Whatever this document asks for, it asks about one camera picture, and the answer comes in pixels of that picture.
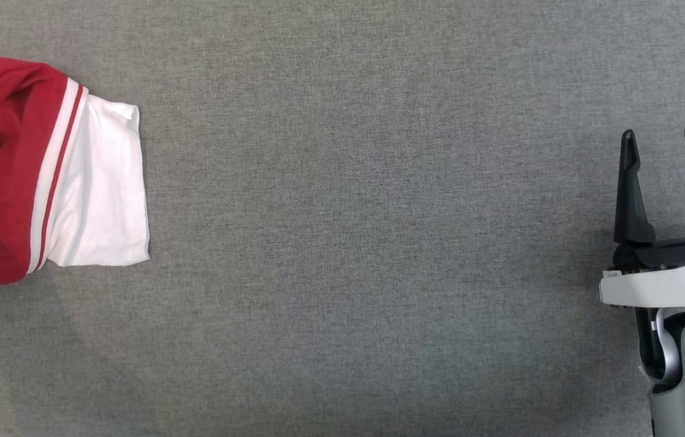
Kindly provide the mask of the red white basketball jersey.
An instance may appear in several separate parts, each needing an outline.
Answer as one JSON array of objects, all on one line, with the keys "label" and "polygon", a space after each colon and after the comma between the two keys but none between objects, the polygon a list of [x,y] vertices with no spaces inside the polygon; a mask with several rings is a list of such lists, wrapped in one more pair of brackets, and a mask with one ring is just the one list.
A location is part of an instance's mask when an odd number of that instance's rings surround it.
[{"label": "red white basketball jersey", "polygon": [[0,285],[150,258],[139,108],[0,57]]}]

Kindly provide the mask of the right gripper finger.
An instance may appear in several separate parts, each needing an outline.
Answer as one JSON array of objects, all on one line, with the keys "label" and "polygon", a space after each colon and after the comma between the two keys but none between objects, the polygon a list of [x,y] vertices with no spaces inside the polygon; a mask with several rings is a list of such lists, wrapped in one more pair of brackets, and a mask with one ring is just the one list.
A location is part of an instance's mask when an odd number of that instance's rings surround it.
[{"label": "right gripper finger", "polygon": [[638,172],[640,156],[633,130],[622,135],[616,193],[614,242],[634,246],[652,245],[655,229],[646,217]]}]

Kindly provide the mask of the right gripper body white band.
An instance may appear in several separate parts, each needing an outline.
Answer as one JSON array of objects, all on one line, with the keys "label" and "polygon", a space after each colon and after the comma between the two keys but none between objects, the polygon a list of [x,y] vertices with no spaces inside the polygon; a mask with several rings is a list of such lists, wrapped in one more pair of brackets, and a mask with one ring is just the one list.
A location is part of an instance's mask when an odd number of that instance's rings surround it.
[{"label": "right gripper body white band", "polygon": [[599,283],[599,297],[621,307],[685,307],[685,238],[619,244]]}]

